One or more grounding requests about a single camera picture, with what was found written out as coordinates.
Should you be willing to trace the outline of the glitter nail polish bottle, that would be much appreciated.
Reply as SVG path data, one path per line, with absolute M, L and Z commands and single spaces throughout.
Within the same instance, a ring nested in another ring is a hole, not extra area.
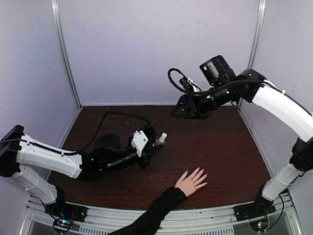
M 163 132 L 158 139 L 155 141 L 155 145 L 165 144 L 167 138 L 167 133 Z

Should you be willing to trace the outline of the black sleeved forearm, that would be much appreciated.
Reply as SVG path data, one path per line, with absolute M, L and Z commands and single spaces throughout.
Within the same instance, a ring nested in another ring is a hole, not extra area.
M 180 189 L 169 187 L 135 222 L 112 232 L 111 235 L 154 235 L 165 216 L 186 198 Z

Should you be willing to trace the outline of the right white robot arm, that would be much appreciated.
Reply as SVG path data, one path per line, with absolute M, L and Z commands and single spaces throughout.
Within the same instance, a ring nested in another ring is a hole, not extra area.
M 236 75 L 221 55 L 201 64 L 200 70 L 211 86 L 209 90 L 203 91 L 178 69 L 168 70 L 171 84 L 184 93 L 171 112 L 172 118 L 206 119 L 220 106 L 243 99 L 270 112 L 298 135 L 290 159 L 261 187 L 251 204 L 253 215 L 261 216 L 269 209 L 270 202 L 298 177 L 312 170 L 313 115 L 259 72 L 246 69 Z

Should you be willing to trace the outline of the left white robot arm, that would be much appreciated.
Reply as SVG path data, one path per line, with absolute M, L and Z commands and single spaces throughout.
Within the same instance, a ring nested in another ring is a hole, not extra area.
M 145 170 L 166 138 L 166 133 L 158 137 L 153 127 L 146 127 L 129 137 L 125 149 L 121 148 L 118 135 L 108 133 L 93 141 L 94 149 L 90 153 L 71 152 L 39 142 L 25 134 L 23 126 L 16 125 L 0 141 L 0 175 L 20 182 L 25 190 L 51 205 L 59 217 L 66 217 L 70 206 L 65 203 L 63 190 L 49 184 L 31 166 L 84 182 L 100 181 L 132 165 Z

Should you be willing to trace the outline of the person's bare hand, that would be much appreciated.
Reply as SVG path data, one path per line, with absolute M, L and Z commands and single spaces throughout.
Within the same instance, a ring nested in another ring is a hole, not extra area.
M 185 171 L 176 181 L 174 188 L 180 189 L 186 197 L 189 197 L 208 184 L 205 181 L 208 174 L 204 170 L 204 168 L 198 167 L 191 174 Z

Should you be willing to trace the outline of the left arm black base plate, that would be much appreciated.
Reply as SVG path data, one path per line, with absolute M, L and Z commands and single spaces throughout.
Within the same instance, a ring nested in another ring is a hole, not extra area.
M 45 205 L 45 212 L 55 218 L 84 222 L 88 209 L 87 207 L 65 203 L 63 206 L 57 204 Z

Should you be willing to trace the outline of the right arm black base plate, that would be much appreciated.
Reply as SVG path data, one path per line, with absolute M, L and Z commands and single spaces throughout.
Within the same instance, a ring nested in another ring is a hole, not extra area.
M 234 207 L 237 221 L 251 220 L 254 218 L 266 216 L 269 213 L 276 212 L 273 204 L 262 205 L 257 203 L 242 204 Z

